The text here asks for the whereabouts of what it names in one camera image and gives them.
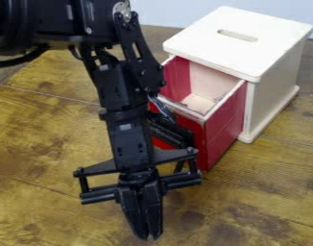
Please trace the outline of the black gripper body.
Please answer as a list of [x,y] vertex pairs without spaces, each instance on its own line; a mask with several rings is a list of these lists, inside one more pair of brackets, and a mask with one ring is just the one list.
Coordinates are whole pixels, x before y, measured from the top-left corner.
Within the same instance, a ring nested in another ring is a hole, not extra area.
[[[202,182],[201,176],[177,176],[173,171],[176,162],[150,167],[150,155],[154,146],[166,150],[172,146],[150,135],[146,122],[146,107],[128,111],[103,110],[99,117],[107,123],[113,158],[91,166],[78,169],[74,173],[81,186],[81,202],[94,204],[109,200],[118,201],[118,188],[129,186],[142,199],[146,184],[157,181],[162,196],[169,191]],[[173,122],[177,118],[170,110],[162,107],[162,113]]]

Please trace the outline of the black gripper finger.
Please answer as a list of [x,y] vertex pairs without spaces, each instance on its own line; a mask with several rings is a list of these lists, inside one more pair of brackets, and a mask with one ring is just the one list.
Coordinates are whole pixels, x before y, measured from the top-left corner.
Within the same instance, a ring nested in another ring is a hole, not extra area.
[[164,232],[164,196],[157,181],[145,185],[142,199],[148,230],[153,238],[158,239]]
[[129,186],[120,187],[118,201],[136,236],[142,240],[148,240],[149,229],[142,215],[141,199],[137,191]]

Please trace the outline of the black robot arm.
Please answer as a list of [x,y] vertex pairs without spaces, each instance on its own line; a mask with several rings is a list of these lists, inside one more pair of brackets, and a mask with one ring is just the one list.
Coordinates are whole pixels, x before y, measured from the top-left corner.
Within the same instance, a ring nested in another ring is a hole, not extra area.
[[161,150],[153,144],[152,107],[166,84],[129,0],[0,0],[0,67],[67,49],[85,64],[97,87],[113,158],[74,175],[81,200],[115,201],[141,239],[164,232],[164,197],[173,189],[198,185],[198,151]]

